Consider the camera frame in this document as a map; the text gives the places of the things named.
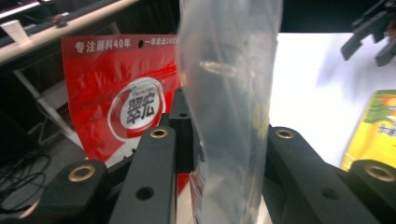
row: yellow package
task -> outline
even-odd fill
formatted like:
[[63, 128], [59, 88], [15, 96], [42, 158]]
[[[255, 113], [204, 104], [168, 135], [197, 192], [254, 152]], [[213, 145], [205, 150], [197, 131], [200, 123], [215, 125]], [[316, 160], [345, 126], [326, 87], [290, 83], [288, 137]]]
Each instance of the yellow package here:
[[396, 168], [396, 90], [377, 91], [346, 151], [342, 169], [353, 161], [375, 160]]

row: transparent plastic film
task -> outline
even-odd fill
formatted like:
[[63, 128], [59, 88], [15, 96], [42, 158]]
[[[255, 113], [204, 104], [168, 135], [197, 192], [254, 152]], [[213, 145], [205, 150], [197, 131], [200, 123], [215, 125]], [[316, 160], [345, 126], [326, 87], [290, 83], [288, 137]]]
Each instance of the transparent plastic film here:
[[178, 69], [203, 153], [191, 175], [196, 223], [255, 223], [282, 1], [195, 0]]

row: black metal bracket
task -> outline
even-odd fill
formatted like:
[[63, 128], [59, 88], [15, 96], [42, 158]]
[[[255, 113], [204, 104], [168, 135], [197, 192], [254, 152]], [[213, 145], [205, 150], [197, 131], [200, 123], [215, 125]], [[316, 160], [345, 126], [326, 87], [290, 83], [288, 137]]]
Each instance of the black metal bracket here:
[[[368, 35], [373, 35], [378, 43], [385, 38], [388, 25], [396, 19], [396, 1], [381, 0], [360, 18], [352, 22], [353, 36], [341, 47], [344, 59], [347, 61], [360, 47], [361, 41]], [[384, 66], [396, 55], [396, 40], [389, 43], [375, 56], [378, 66]]]
[[[160, 124], [113, 167], [99, 161], [67, 166], [30, 216], [4, 223], [176, 223], [177, 174], [192, 171], [196, 140], [182, 89]], [[396, 169], [386, 164], [356, 161], [347, 173], [322, 160], [294, 130], [270, 127], [262, 165], [262, 195], [275, 224], [396, 220]]]

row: bolt hole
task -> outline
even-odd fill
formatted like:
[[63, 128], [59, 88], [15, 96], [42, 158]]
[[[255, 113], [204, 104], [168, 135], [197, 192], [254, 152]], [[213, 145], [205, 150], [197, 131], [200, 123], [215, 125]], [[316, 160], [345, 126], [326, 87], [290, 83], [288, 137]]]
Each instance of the bolt hole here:
[[368, 175], [382, 181], [393, 182], [396, 180], [396, 176], [388, 169], [385, 169], [383, 167], [374, 164], [367, 164], [364, 167], [364, 170]]
[[150, 133], [151, 137], [153, 138], [163, 138], [166, 135], [168, 135], [168, 131], [166, 131], [165, 129], [157, 129], [154, 130]]
[[94, 173], [95, 168], [92, 165], [81, 165], [70, 172], [69, 180], [71, 182], [81, 182], [89, 179]]
[[135, 194], [136, 198], [140, 201], [148, 200], [153, 195], [154, 195], [154, 189], [152, 189], [151, 187], [140, 188]]
[[321, 193], [323, 197], [325, 197], [328, 200], [334, 200], [334, 201], [338, 200], [338, 194], [333, 189], [324, 188], [322, 189]]
[[276, 135], [281, 138], [293, 138], [294, 137], [294, 133], [291, 133], [286, 130], [278, 130], [278, 131], [276, 131]]
[[137, 46], [141, 49], [144, 44], [145, 44], [145, 42], [143, 42], [143, 40], [139, 40], [139, 43], [137, 43]]
[[82, 168], [82, 169], [76, 171], [75, 176], [83, 177], [83, 176], [87, 175], [89, 172], [90, 172], [90, 169]]

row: red plastic bag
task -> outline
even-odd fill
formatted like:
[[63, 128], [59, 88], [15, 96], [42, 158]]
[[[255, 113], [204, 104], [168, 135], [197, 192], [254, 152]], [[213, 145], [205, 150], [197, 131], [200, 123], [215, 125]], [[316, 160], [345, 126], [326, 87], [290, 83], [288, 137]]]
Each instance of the red plastic bag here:
[[169, 112], [177, 76], [175, 35], [69, 36], [62, 40], [71, 120], [90, 159], [132, 155]]

